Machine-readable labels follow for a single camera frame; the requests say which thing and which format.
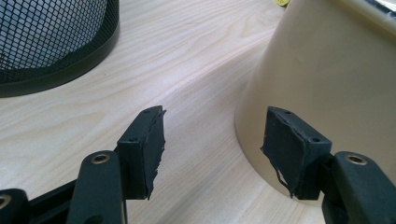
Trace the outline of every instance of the wooden desk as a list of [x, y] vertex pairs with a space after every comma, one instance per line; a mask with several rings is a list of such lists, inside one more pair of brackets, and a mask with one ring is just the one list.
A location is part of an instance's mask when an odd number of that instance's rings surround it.
[[139, 111], [167, 109], [151, 200], [130, 223], [321, 223], [254, 171], [233, 112], [284, 10], [272, 0], [120, 2], [120, 40], [61, 87], [0, 99], [0, 189], [30, 199], [75, 179], [82, 159], [113, 149]]

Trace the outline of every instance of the yellow object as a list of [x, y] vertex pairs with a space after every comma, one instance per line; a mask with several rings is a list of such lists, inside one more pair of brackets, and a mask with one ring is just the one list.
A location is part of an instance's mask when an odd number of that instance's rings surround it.
[[276, 0], [277, 4], [280, 5], [280, 6], [282, 6], [282, 7], [287, 6], [288, 3], [289, 3], [289, 1], [290, 1], [290, 0]]

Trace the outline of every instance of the beige lamp shade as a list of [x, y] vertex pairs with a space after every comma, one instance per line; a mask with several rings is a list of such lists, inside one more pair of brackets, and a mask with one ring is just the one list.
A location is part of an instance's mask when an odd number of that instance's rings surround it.
[[396, 183], [396, 6], [381, 2], [290, 1], [241, 96], [239, 143], [256, 171], [285, 195], [260, 151], [268, 105], [305, 120], [332, 141], [332, 153], [375, 160]]

